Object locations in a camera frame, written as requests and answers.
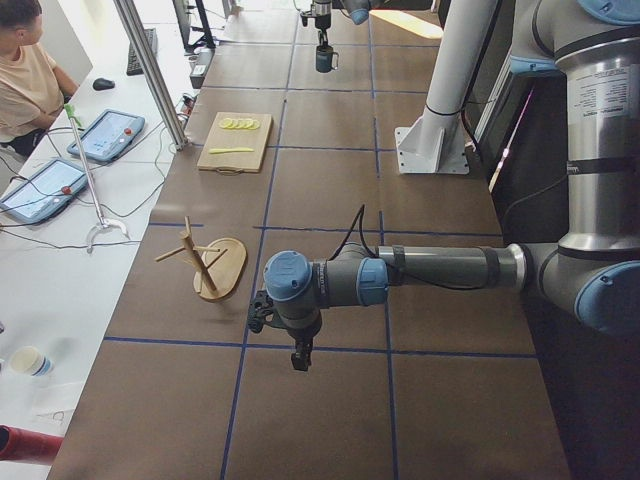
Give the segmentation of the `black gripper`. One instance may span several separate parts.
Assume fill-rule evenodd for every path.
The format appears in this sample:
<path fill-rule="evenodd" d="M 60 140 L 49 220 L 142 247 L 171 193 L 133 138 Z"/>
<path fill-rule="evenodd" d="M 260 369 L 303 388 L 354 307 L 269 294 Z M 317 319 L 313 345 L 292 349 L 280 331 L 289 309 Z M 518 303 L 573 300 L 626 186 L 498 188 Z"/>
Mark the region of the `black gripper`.
<path fill-rule="evenodd" d="M 324 31 L 331 27 L 331 0 L 312 0 L 311 14 L 318 29 L 318 48 L 324 48 Z"/>
<path fill-rule="evenodd" d="M 311 364 L 310 345 L 313 345 L 314 337 L 322 328 L 322 320 L 316 319 L 304 328 L 287 328 L 286 331 L 297 343 L 295 351 L 291 354 L 291 363 L 295 370 L 306 372 Z"/>

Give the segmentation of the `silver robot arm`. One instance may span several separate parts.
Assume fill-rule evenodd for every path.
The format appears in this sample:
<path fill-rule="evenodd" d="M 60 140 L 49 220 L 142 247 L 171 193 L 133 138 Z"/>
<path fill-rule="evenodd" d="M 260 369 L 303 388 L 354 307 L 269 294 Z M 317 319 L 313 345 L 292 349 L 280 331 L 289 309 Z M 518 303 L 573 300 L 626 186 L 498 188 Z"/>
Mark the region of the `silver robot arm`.
<path fill-rule="evenodd" d="M 341 8 L 344 9 L 348 17 L 355 25 L 364 23 L 369 12 L 385 4 L 383 0 L 344 0 L 340 1 Z M 328 47 L 328 30 L 331 27 L 333 10 L 332 0 L 313 0 L 306 11 L 300 13 L 300 18 L 304 27 L 312 19 L 314 26 L 318 30 L 318 41 L 321 47 Z"/>
<path fill-rule="evenodd" d="M 382 304 L 393 286 L 535 289 L 611 336 L 639 331 L 639 5 L 635 1 L 520 1 L 515 74 L 567 79 L 569 227 L 555 243 L 504 248 L 344 241 L 328 259 L 272 256 L 247 324 L 285 330 L 295 369 L 311 363 L 323 310 Z"/>

